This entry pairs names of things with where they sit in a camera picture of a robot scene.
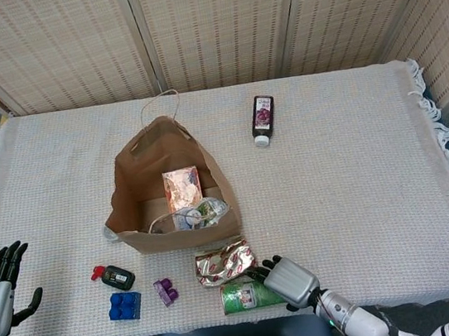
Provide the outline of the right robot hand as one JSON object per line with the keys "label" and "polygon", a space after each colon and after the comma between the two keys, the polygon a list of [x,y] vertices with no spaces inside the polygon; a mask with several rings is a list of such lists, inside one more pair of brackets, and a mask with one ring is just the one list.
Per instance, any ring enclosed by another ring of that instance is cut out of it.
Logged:
{"label": "right robot hand", "polygon": [[283,298],[290,311],[316,308],[321,289],[314,273],[279,255],[264,259],[261,264],[247,268],[245,275]]}

